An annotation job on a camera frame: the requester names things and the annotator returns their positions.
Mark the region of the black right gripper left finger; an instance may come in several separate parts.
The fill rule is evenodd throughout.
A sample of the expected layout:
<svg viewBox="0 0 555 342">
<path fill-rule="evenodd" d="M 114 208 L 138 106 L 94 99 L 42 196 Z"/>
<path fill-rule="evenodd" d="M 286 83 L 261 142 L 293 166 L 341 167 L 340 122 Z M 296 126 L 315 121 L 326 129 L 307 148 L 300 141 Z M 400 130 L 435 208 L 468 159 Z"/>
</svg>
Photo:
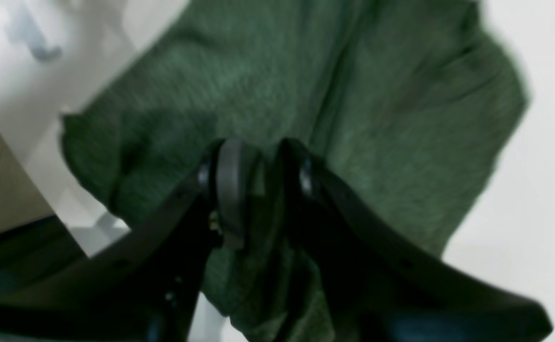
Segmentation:
<svg viewBox="0 0 555 342">
<path fill-rule="evenodd" d="M 213 249 L 243 249 L 249 151 L 213 143 L 140 227 L 88 257 L 56 217 L 0 234 L 0 340 L 184 342 Z"/>
</svg>

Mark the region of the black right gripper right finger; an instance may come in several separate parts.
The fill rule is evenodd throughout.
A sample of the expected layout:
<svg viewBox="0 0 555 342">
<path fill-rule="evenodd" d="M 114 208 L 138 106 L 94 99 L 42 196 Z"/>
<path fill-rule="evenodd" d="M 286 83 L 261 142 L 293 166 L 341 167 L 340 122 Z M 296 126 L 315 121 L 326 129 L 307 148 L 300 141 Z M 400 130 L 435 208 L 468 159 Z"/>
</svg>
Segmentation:
<svg viewBox="0 0 555 342">
<path fill-rule="evenodd" d="M 429 255 L 375 215 L 302 143 L 284 139 L 288 225 L 311 257 L 339 342 L 540 342 L 543 306 Z"/>
</svg>

